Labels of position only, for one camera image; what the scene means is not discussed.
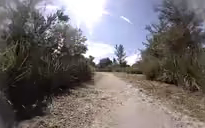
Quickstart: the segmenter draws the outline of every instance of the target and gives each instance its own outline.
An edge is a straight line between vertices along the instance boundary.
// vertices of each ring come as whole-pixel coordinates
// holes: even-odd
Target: green bush
[[[157,8],[159,22],[146,27],[150,35],[140,68],[148,79],[205,91],[205,28],[184,5],[164,0]]]
[[[112,68],[97,68],[96,71],[98,72],[112,72]]]
[[[45,18],[21,3],[11,12],[0,40],[0,91],[22,120],[43,114],[58,89],[80,85],[93,74],[82,55],[86,39],[62,11]]]
[[[139,68],[128,67],[126,71],[128,74],[142,74],[142,71]]]

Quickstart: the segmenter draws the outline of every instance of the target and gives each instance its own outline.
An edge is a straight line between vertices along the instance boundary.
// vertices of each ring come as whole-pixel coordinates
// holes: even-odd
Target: cloud
[[[140,58],[141,58],[140,55],[136,53],[136,54],[132,54],[132,55],[128,56],[128,57],[126,58],[126,61],[127,61],[127,63],[128,63],[129,65],[133,65],[133,64],[134,64],[136,61],[138,61]]]
[[[120,16],[121,19],[123,19],[124,21],[128,22],[129,24],[133,24],[128,18],[124,17],[124,16]]]
[[[59,7],[58,6],[55,6],[55,5],[46,5],[46,9],[48,9],[48,10],[58,10],[59,9]]]
[[[88,51],[85,54],[86,57],[90,55],[95,57],[95,63],[98,63],[100,59],[105,57],[112,57],[114,54],[114,46],[104,42],[87,41]]]
[[[92,34],[94,27],[99,23],[104,15],[109,15],[106,11],[107,0],[56,0],[59,4],[65,5],[66,11],[71,19],[76,22],[77,27],[84,25]]]

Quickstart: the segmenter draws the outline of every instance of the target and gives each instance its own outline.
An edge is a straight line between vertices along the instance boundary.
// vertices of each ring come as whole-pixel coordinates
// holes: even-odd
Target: grass
[[[175,85],[149,81],[143,75],[126,73],[114,73],[114,75],[144,89],[148,95],[157,97],[170,109],[205,122],[205,94],[191,93]]]

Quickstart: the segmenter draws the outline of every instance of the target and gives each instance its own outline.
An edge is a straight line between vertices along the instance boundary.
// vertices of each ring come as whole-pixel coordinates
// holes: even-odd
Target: dirt path
[[[198,128],[190,118],[171,112],[110,73],[96,73],[87,88],[55,99],[51,114],[22,128]]]
[[[96,116],[93,128],[184,128],[199,127],[186,117],[177,117],[165,106],[153,100],[126,82],[109,73],[99,73],[96,87],[102,89],[107,99],[109,112]]]

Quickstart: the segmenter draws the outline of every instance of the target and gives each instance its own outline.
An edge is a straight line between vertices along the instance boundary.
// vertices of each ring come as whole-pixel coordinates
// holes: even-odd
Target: tall tree
[[[126,64],[125,61],[126,53],[125,53],[125,48],[122,44],[115,45],[115,55],[117,56],[117,61],[119,65]]]

